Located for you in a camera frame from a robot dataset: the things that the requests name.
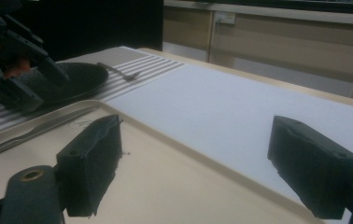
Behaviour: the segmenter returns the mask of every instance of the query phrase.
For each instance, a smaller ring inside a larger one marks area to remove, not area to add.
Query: robotic arm
[[[14,105],[20,109],[33,111],[43,104],[43,100],[17,78],[5,78],[3,65],[18,57],[27,58],[37,64],[37,70],[58,88],[62,88],[69,78],[41,48],[43,41],[8,15],[21,7],[20,0],[0,0],[0,91],[11,95]]]

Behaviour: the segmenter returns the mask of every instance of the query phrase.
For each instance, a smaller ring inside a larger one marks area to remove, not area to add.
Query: striped cloth
[[[109,78],[105,86],[92,97],[92,99],[103,102],[124,94],[127,91],[148,84],[161,76],[182,68],[184,65],[184,63],[181,62],[128,48],[107,49],[98,53],[71,59],[68,60],[68,62],[101,62],[111,65],[125,74],[132,74],[138,71],[141,72],[137,78],[130,81],[122,79],[122,77],[116,73],[109,72]],[[47,108],[40,111],[22,113],[15,110],[7,110],[0,105],[0,132],[29,119],[34,119],[38,116],[49,113],[54,109],[56,108]]]

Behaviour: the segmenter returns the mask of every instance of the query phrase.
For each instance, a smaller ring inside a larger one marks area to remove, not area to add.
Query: dark wall
[[[117,46],[162,49],[163,0],[40,0],[11,15],[55,60]]]

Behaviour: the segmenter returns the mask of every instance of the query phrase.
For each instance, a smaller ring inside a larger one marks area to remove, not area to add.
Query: black bowl
[[[105,68],[90,63],[57,63],[69,76],[69,81],[60,89],[49,82],[37,69],[17,77],[29,89],[42,98],[43,105],[59,105],[73,103],[97,93],[107,81]],[[5,107],[19,107],[16,99],[7,92],[0,91],[0,104]]]

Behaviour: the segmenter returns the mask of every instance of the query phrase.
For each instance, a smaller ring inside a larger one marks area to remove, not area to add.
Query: electrical outlet
[[[215,21],[226,24],[235,24],[235,13],[233,12],[215,12]]]

